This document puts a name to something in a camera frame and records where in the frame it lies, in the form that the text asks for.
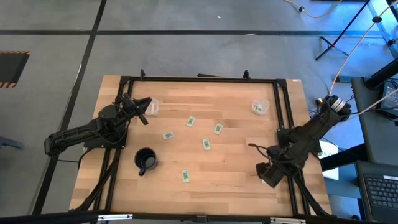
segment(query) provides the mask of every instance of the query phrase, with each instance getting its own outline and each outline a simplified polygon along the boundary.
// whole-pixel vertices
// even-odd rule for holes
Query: wooden table
[[[94,117],[110,104],[118,91],[120,76],[105,76]],[[308,111],[300,80],[287,80],[295,125],[308,121]],[[267,159],[255,148],[277,144],[278,128],[272,85],[263,83],[205,83],[136,81],[133,97],[150,96],[160,103],[157,116],[147,116],[144,126],[132,119],[126,147],[122,150],[114,189],[112,212],[174,213],[208,215],[291,216],[287,178],[271,188],[261,183],[255,165]],[[284,105],[282,90],[281,103]],[[251,111],[257,98],[269,101],[267,115]],[[287,116],[285,108],[284,121]],[[189,116],[196,117],[192,128]],[[217,123],[224,125],[220,135],[213,133]],[[174,138],[162,134],[173,131]],[[204,151],[202,139],[209,138],[211,150]],[[135,153],[152,148],[159,165],[138,176]],[[93,190],[100,176],[104,149],[94,149],[82,160],[70,208],[76,208]],[[190,182],[182,183],[182,170],[190,171]],[[319,160],[310,155],[303,169],[305,183],[315,199],[331,212]],[[107,186],[101,208],[104,208]],[[299,188],[298,209],[303,213]]]

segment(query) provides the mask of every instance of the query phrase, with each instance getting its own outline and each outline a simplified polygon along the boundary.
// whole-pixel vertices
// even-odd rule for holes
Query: gray floor
[[[297,2],[312,14],[321,14],[331,5],[310,0]],[[91,29],[99,4],[98,0],[2,1],[0,29]],[[113,0],[106,5],[99,29],[342,30],[361,5],[344,2],[329,16],[314,20],[299,14],[283,0],[250,3]],[[365,31],[371,18],[365,9],[350,30]],[[391,27],[395,27],[396,21],[392,23]],[[58,128],[87,40],[87,36],[0,35],[0,50],[32,52],[18,85],[10,90],[0,89],[0,135],[25,145],[21,150],[9,147],[0,150],[0,217],[29,213],[46,160],[43,140]],[[349,52],[358,40],[345,37],[338,46]],[[141,68],[148,76],[207,73],[240,77],[247,69],[256,78],[299,78],[304,84],[308,107],[313,109],[314,99],[327,94],[333,76],[345,59],[339,52],[329,52],[314,61],[325,48],[318,37],[97,36],[70,127],[91,119],[103,75],[138,75]],[[392,59],[381,37],[366,38],[341,74],[369,76]],[[348,99],[352,95],[351,85],[338,83],[333,92]],[[333,128],[326,137],[345,148],[363,142],[357,119]],[[71,147],[61,158],[76,160],[81,149],[82,146]],[[76,164],[58,163],[45,213],[67,211],[76,172]],[[340,182],[326,182],[329,193],[337,194]],[[353,200],[332,197],[334,214],[347,218],[356,212],[342,211],[340,206],[342,200],[355,206]]]

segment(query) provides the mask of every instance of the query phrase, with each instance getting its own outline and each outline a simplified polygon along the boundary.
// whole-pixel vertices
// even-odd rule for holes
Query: keyboard
[[[388,180],[376,175],[364,175],[372,206],[398,210],[398,180]]]

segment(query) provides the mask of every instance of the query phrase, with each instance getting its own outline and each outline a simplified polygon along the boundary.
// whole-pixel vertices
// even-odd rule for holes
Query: black mug
[[[145,171],[155,169],[157,165],[156,153],[150,148],[142,148],[136,153],[134,162],[139,168],[138,175],[142,177]]]

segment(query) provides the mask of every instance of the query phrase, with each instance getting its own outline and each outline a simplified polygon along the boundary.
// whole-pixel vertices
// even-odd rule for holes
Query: mug handle
[[[139,169],[138,175],[142,177],[145,174],[145,169]]]

